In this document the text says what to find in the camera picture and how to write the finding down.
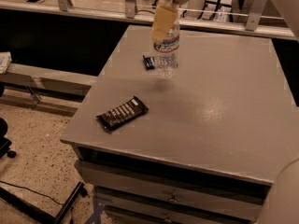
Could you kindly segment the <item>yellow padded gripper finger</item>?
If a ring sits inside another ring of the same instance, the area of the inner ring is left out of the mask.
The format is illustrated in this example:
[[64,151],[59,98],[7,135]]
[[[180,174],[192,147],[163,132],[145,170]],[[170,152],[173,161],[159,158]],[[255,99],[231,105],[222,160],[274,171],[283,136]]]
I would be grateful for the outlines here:
[[156,7],[151,29],[151,39],[162,43],[178,17],[177,5],[173,0],[160,0]]

